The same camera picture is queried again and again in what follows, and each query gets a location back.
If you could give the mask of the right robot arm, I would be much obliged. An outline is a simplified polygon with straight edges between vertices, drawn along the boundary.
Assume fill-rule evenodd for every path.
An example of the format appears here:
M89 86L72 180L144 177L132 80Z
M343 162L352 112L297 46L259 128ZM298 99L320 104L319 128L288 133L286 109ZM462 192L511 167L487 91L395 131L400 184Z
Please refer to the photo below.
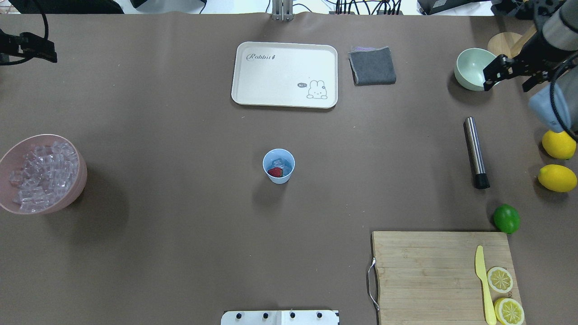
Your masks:
M553 132L577 140L578 3L575 0L528 0L536 31L513 58L500 54L483 70L486 91L502 80L526 76L522 89L548 82L529 99L537 117Z

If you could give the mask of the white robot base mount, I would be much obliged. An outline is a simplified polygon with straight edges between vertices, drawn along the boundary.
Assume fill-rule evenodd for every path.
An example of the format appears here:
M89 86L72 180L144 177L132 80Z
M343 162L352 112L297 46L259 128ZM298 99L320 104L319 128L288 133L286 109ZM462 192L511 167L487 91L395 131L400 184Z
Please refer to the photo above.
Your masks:
M340 325L338 311L330 309L227 311L221 325Z

